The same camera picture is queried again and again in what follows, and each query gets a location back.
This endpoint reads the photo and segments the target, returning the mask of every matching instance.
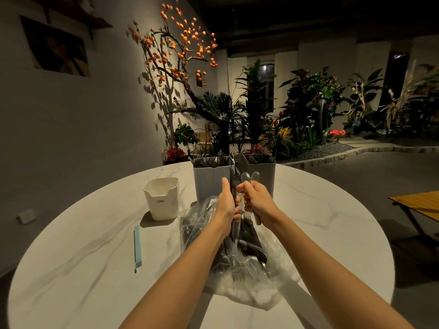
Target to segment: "dark ceiling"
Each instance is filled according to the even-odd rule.
[[[299,40],[359,42],[439,33],[438,1],[188,0],[228,54],[295,50]]]

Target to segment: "wall outlet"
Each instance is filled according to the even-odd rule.
[[[36,219],[35,211],[32,209],[24,210],[23,212],[19,213],[17,219],[21,225],[25,225]]]

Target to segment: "yellow wooden tabletop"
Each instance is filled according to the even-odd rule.
[[[439,221],[439,190],[435,192],[393,196],[389,197],[389,199]]]

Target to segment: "wooden shelf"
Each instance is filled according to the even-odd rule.
[[[104,29],[108,27],[113,27],[111,24],[107,23],[103,18],[95,17],[87,13],[79,5],[76,5],[74,3],[68,3],[63,0],[32,0],[32,1],[41,4],[41,6],[43,6],[48,24],[51,23],[49,16],[49,9],[55,10],[59,13],[62,13],[65,16],[68,16],[80,23],[85,24],[88,27],[91,39],[93,39],[91,29]]]

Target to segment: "white marble tabletop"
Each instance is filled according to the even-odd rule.
[[[142,188],[152,178],[170,176],[179,178],[180,204],[188,208],[196,200],[190,162],[113,182],[54,219],[15,272],[10,328],[118,328],[180,255],[178,219],[141,228],[143,266],[134,273],[133,227],[148,211]],[[324,250],[391,301],[392,252],[360,202],[331,182],[283,165],[276,167],[274,200]],[[285,299],[267,311],[203,293],[189,327],[303,328],[303,319],[316,329],[327,327],[301,281],[282,295]]]

